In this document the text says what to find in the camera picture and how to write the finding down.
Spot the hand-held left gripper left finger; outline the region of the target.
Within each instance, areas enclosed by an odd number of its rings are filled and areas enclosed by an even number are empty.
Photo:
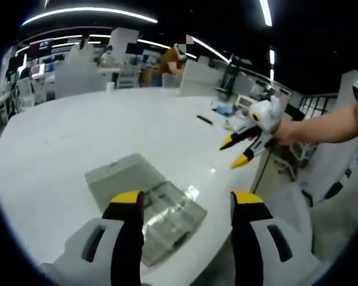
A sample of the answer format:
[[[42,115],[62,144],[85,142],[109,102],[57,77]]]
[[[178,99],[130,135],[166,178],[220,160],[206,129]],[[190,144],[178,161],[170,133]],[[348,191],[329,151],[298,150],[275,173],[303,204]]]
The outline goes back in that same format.
[[[54,285],[141,285],[143,204],[139,190],[113,197],[102,217],[66,240],[60,257],[41,264],[44,275]]]

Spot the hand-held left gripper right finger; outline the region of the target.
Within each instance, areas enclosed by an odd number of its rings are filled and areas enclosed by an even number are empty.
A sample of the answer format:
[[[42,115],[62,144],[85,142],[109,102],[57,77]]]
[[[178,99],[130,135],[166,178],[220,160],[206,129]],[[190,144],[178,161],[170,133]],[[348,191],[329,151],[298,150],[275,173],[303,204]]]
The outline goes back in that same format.
[[[316,285],[328,266],[287,221],[250,192],[232,191],[235,285]]]

